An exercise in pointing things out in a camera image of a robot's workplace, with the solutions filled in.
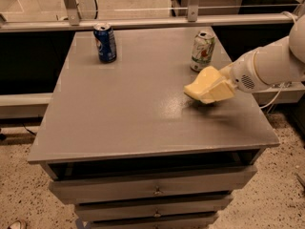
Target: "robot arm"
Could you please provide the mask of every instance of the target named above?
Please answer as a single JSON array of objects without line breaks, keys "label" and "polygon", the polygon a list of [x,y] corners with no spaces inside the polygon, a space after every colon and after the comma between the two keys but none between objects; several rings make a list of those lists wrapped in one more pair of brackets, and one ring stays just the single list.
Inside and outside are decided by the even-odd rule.
[{"label": "robot arm", "polygon": [[234,96],[236,89],[254,93],[274,84],[301,81],[305,73],[305,16],[292,27],[290,35],[265,47],[241,55],[220,71],[212,66],[202,70],[184,93],[203,103]]}]

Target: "speckled floor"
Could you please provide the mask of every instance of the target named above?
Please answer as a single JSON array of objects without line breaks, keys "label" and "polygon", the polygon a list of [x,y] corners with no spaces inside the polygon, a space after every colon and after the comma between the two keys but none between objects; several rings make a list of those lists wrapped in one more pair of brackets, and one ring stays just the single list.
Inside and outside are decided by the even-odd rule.
[{"label": "speckled floor", "polygon": [[[304,140],[281,111],[268,118],[280,146],[257,160],[258,173],[234,191],[234,200],[210,229],[305,228],[304,191],[295,177],[305,177]],[[0,228],[25,219],[30,229],[76,229],[73,206],[48,190],[50,179],[39,165],[27,163],[34,136],[23,127],[5,127],[2,133],[7,139],[0,141]]]}]

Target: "soda can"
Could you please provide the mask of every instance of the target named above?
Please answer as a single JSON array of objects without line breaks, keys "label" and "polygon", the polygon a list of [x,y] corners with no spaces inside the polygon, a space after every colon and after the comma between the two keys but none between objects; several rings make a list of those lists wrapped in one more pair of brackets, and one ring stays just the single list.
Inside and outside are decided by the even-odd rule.
[{"label": "soda can", "polygon": [[212,31],[200,31],[194,38],[191,68],[200,72],[207,67],[213,55],[215,36]]},{"label": "soda can", "polygon": [[98,56],[101,62],[110,63],[116,59],[116,45],[113,28],[108,23],[98,23],[94,26]]}]

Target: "gray table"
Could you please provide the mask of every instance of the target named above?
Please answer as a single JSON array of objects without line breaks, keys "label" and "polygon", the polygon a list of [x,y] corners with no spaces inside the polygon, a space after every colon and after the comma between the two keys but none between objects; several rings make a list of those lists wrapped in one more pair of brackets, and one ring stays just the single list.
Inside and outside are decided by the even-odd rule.
[{"label": "gray table", "polygon": [[[29,163],[40,163],[54,179],[51,190],[77,204],[83,220],[98,221],[94,228],[212,223],[254,175],[263,150],[279,144],[250,94],[213,105],[183,94],[196,77],[189,65],[200,29],[115,31],[111,64],[99,62],[92,32],[76,34]],[[216,41],[211,65],[230,62]]]}]

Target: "white cable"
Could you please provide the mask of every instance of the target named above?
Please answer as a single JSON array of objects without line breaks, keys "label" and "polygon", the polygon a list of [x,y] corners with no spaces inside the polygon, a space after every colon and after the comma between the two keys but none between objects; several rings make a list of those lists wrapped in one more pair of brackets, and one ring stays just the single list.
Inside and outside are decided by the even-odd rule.
[{"label": "white cable", "polygon": [[276,99],[277,99],[277,97],[279,96],[279,94],[282,92],[284,86],[285,86],[285,82],[282,82],[282,83],[280,84],[280,89],[278,90],[278,92],[277,92],[277,94],[274,96],[274,98],[273,98],[269,103],[267,103],[266,105],[260,107],[260,109],[262,110],[262,109],[265,109],[265,108],[267,108],[268,106],[272,105],[272,104],[276,101]]},{"label": "white cable", "polygon": [[282,13],[285,14],[287,17],[292,18],[294,20],[294,23],[296,23],[295,16],[292,13],[290,13],[289,11],[283,11]]}]

